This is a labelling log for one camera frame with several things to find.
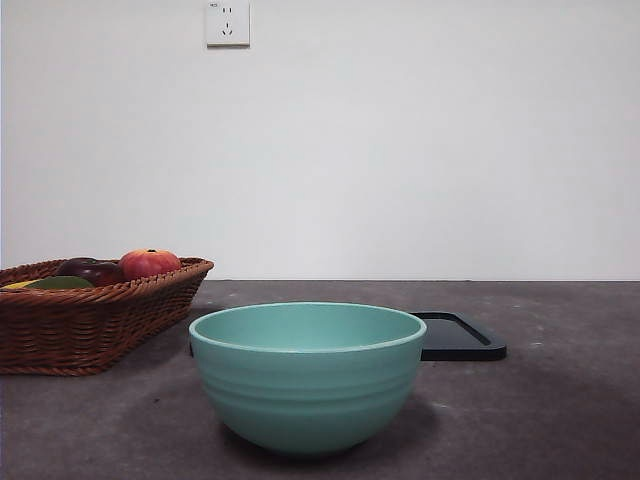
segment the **outlet faceplate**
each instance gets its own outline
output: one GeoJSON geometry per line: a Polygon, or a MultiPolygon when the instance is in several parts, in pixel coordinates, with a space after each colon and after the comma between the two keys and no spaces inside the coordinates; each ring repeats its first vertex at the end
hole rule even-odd
{"type": "Polygon", "coordinates": [[[209,1],[206,6],[208,47],[248,46],[249,0],[209,1]]]}

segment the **teal ceramic bowl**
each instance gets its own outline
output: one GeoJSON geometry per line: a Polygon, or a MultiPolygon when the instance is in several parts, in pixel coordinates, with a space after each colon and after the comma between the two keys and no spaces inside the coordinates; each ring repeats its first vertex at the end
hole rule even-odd
{"type": "Polygon", "coordinates": [[[294,302],[211,313],[189,332],[218,417],[257,445],[308,456],[361,443],[393,419],[426,325],[388,308],[294,302]]]}

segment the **basket rim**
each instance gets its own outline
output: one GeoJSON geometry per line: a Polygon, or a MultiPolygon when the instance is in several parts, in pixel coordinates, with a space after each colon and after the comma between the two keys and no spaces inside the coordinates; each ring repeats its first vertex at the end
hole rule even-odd
{"type": "MultiPolygon", "coordinates": [[[[198,274],[205,274],[214,267],[214,262],[199,257],[179,257],[183,266],[178,270],[167,273],[143,277],[127,282],[105,285],[103,287],[69,288],[60,290],[44,290],[31,288],[2,289],[0,287],[0,305],[8,303],[24,303],[27,301],[55,303],[95,303],[121,300],[132,295],[151,294],[154,291],[191,279],[198,274]]],[[[23,268],[45,266],[47,264],[62,263],[67,259],[48,260],[31,264],[19,265],[0,270],[0,275],[23,268]]]]}

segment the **black tray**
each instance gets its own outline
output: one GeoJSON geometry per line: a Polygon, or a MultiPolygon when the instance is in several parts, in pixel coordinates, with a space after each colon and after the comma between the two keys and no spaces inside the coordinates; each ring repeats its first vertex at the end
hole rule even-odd
{"type": "Polygon", "coordinates": [[[500,360],[507,345],[468,317],[451,312],[412,313],[427,324],[421,360],[500,360]]]}

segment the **fake fruit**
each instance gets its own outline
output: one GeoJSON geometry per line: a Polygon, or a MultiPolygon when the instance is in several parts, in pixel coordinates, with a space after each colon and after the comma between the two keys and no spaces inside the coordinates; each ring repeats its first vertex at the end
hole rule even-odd
{"type": "Polygon", "coordinates": [[[118,265],[127,280],[151,277],[178,270],[180,259],[168,250],[138,249],[125,254],[118,265]]]}
{"type": "Polygon", "coordinates": [[[38,280],[42,280],[42,279],[41,278],[34,278],[33,280],[25,280],[23,282],[10,283],[9,285],[4,285],[2,288],[9,288],[9,289],[24,288],[27,285],[29,285],[30,283],[37,282],[38,280]]]}
{"type": "Polygon", "coordinates": [[[74,276],[54,276],[29,283],[25,288],[42,288],[45,290],[62,290],[67,288],[93,288],[89,280],[74,276]]]}
{"type": "Polygon", "coordinates": [[[115,262],[96,260],[89,257],[77,257],[60,264],[56,275],[82,277],[96,287],[124,282],[122,269],[115,262]]]}

